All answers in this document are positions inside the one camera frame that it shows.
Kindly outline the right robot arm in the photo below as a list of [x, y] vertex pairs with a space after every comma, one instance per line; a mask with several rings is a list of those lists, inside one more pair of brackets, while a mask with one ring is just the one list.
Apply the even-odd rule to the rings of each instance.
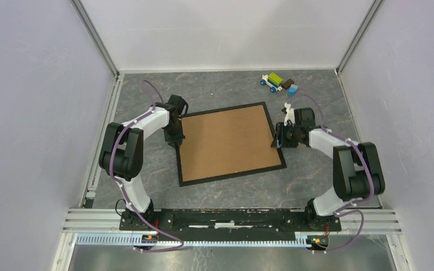
[[296, 148], [299, 145], [318, 150], [332, 160], [332, 187], [324, 194], [310, 199], [305, 207], [304, 224], [319, 230], [327, 220], [357, 203], [368, 201], [385, 191], [385, 181], [375, 144], [359, 143], [343, 138], [317, 126], [311, 108], [295, 109], [285, 103], [284, 121], [278, 122], [271, 146]]

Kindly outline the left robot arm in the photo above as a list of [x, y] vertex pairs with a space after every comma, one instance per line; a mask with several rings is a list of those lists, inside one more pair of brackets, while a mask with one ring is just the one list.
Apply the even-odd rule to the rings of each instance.
[[145, 140], [162, 130], [166, 143], [178, 150], [185, 139], [181, 117], [188, 107], [184, 98], [171, 95], [168, 102], [156, 102], [132, 120], [106, 127], [99, 166], [118, 184], [126, 209], [134, 214], [133, 222], [141, 230], [155, 223], [153, 202], [141, 179]]

